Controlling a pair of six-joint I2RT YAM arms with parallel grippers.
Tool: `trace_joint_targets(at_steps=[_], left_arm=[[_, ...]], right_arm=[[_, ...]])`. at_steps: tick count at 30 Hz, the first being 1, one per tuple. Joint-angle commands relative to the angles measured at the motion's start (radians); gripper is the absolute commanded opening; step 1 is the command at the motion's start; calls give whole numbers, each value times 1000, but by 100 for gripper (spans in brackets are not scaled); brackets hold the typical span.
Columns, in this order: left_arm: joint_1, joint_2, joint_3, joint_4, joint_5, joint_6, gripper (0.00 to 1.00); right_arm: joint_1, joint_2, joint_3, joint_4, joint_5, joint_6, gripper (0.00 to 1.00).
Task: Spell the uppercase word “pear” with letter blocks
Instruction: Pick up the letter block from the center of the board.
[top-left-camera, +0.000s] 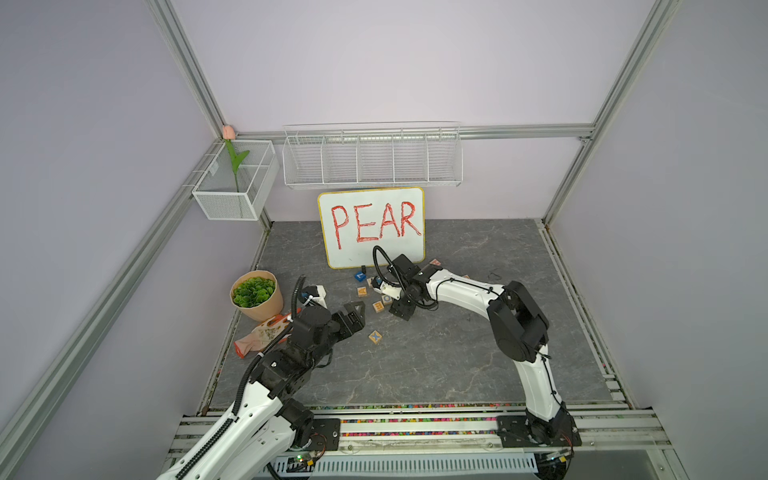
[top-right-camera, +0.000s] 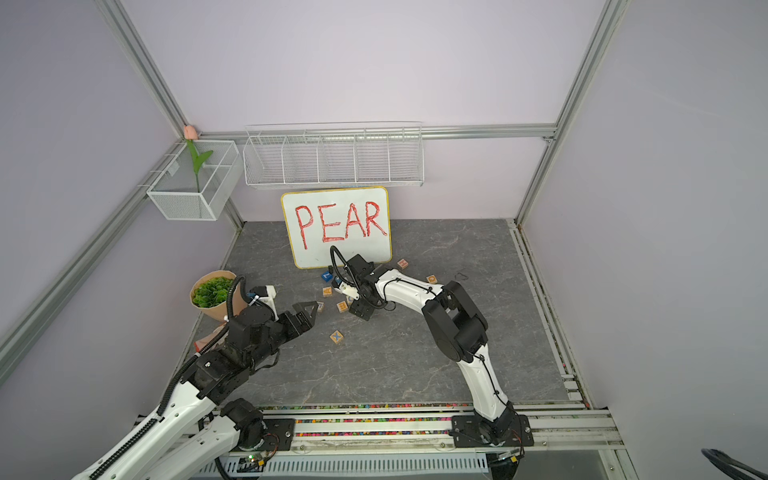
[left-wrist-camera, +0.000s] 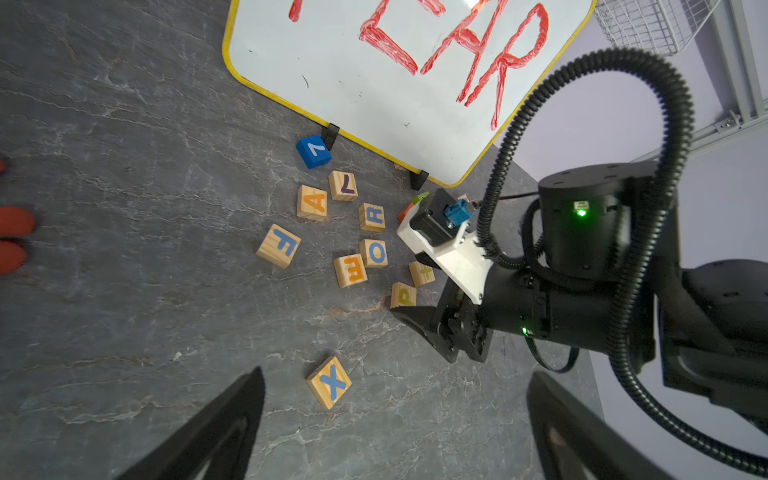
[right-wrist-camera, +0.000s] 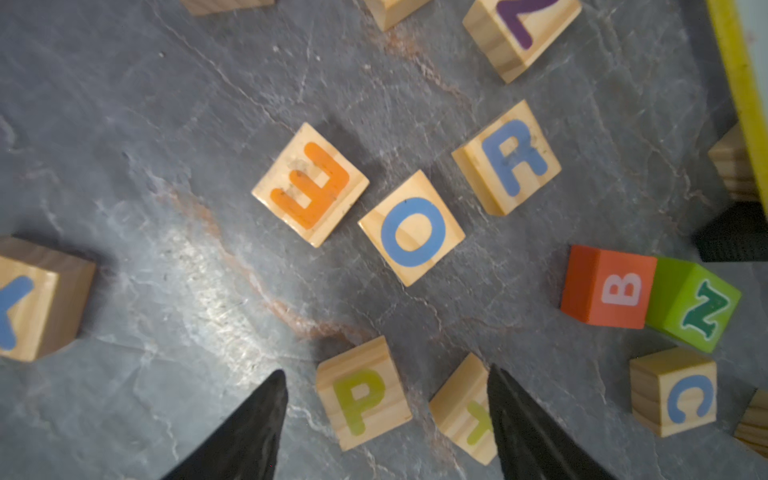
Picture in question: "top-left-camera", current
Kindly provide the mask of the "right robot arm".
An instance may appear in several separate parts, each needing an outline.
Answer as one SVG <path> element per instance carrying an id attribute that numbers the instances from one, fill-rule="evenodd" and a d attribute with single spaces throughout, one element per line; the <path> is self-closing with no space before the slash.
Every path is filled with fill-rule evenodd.
<path id="1" fill-rule="evenodd" d="M 393 278 L 386 278 L 377 268 L 372 284 L 393 299 L 393 315 L 408 320 L 418 308 L 435 310 L 448 303 L 486 318 L 497 347 L 514 362 L 520 377 L 530 438 L 551 444 L 572 432 L 573 417 L 556 389 L 550 368 L 549 321 L 522 283 L 484 283 L 439 265 L 421 268 L 404 255 L 387 263 Z"/>

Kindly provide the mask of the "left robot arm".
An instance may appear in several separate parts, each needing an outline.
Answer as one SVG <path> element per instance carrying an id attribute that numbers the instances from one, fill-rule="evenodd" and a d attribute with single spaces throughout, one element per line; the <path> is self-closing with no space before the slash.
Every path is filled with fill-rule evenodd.
<path id="1" fill-rule="evenodd" d="M 311 442 L 313 414 L 294 399 L 335 345 L 365 326 L 365 304 L 335 313 L 315 301 L 246 368 L 235 399 L 161 479 L 251 479 L 279 454 Z"/>

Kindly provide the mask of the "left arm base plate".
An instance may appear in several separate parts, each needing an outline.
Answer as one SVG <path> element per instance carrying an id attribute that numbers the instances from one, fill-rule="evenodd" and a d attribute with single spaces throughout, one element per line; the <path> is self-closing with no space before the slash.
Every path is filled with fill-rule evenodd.
<path id="1" fill-rule="evenodd" d="M 291 448 L 294 450 L 337 451 L 341 440 L 339 418 L 314 418 L 299 426 Z"/>

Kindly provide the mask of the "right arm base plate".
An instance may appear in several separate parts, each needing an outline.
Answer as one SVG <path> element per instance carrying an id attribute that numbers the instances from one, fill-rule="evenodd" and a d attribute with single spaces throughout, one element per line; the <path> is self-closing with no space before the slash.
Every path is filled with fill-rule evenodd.
<path id="1" fill-rule="evenodd" d="M 504 448 L 579 447 L 582 439 L 569 413 L 544 421 L 527 413 L 496 418 L 497 435 Z"/>

